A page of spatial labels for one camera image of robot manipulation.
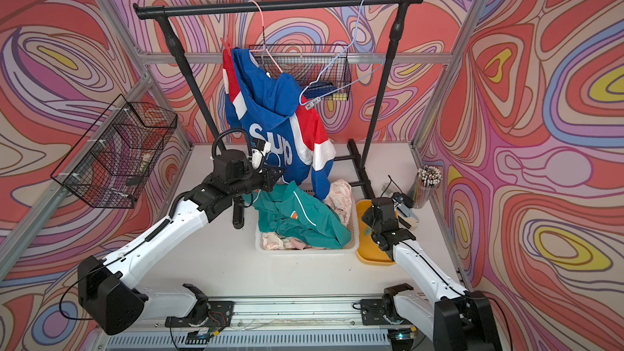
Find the green jacket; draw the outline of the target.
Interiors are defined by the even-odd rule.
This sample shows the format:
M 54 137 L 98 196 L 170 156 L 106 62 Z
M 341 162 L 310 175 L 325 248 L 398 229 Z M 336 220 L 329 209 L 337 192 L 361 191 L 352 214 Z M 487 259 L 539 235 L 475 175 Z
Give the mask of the green jacket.
M 271 192 L 261 191 L 253 200 L 258 211 L 258 229 L 278 237 L 295 238 L 320 249 L 341 250 L 352 234 L 339 215 L 295 183 L 276 185 Z

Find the light blue hanger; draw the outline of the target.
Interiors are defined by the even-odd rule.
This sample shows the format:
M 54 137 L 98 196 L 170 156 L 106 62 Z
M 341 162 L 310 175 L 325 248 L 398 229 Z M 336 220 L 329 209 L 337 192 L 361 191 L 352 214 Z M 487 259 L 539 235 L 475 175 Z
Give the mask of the light blue hanger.
M 307 102 L 303 102 L 303 101 L 302 101 L 302 99 L 303 99 L 303 97 L 304 97 L 304 93 L 305 93 L 305 91 L 306 91 L 306 90 L 307 90 L 307 89 L 308 89 L 308 88 L 309 88 L 312 84 L 314 85 L 314 84 L 316 84 L 316 83 L 319 83 L 319 82 L 321 81 L 321 78 L 323 77 L 323 74 L 325 73 L 325 71 L 328 71 L 328 68 L 331 68 L 331 67 L 333 66 L 333 63 L 334 63 L 334 62 L 335 62 L 338 58 L 341 58 L 341 56 L 346 55 L 346 54 L 348 53 L 348 51 L 349 51 L 349 48 L 350 48 L 352 45 L 354 45 L 354 43 L 355 43 L 355 42 L 357 42 L 358 32 L 359 32 L 359 23 L 360 23 L 360 19 L 361 19 L 361 16 L 362 16 L 362 8 L 364 7 L 364 2 L 365 2 L 365 0 L 362 0 L 362 1 L 360 2 L 360 5 L 358 6 L 358 10 L 357 10 L 358 14 L 357 14 L 356 24 L 355 24 L 355 27 L 354 27 L 354 34 L 352 35 L 352 37 L 351 37 L 351 39 L 350 39 L 350 43 L 349 43 L 349 45 L 345 46 L 341 52 L 337 53 L 337 54 L 336 54 L 336 55 L 332 58 L 332 60 L 331 60 L 331 61 L 330 61 L 330 62 L 329 62 L 329 63 L 328 63 L 328 64 L 327 64 L 327 65 L 326 65 L 326 66 L 325 66 L 325 67 L 324 67 L 324 68 L 323 68 L 323 69 L 322 69 L 319 73 L 318 73 L 317 78 L 316 78 L 314 81 L 310 82 L 310 84 L 308 84 L 308 85 L 307 85 L 307 86 L 306 86 L 306 87 L 302 90 L 302 92 L 301 92 L 301 93 L 300 93 L 300 95 L 299 95 L 299 99 L 298 99 L 298 102 L 299 102 L 299 105 L 300 105 L 300 106 L 304 106 L 304 107 L 305 107 L 305 104 L 307 104 Z

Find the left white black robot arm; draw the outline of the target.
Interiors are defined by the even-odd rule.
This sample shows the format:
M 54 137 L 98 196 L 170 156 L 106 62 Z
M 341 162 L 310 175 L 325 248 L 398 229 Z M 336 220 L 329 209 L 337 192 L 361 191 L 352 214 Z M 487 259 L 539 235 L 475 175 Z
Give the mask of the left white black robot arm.
M 206 227 L 224 211 L 232 210 L 232 225 L 245 225 L 246 196 L 270 192 L 284 175 L 282 167 L 267 165 L 272 146 L 246 130 L 247 150 L 217 151 L 226 133 L 211 147 L 213 171 L 194 188 L 179 194 L 169 212 L 139 237 L 102 259 L 94 256 L 78 266 L 80 306 L 109 336 L 118 335 L 137 321 L 179 320 L 190 328 L 209 325 L 209 298 L 193 284 L 181 289 L 143 288 L 149 270 L 196 231 Z

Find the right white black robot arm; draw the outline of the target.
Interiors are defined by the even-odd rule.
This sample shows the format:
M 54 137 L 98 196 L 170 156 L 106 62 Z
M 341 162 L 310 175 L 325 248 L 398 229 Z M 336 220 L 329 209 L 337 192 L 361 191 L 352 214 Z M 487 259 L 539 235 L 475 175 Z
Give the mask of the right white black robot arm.
M 359 302 L 365 325 L 410 324 L 435 350 L 502 350 L 492 306 L 481 292 L 453 281 L 433 262 L 415 235 L 401 225 L 393 200 L 374 198 L 362 221 L 372 241 L 417 284 L 386 288 L 376 308 Z

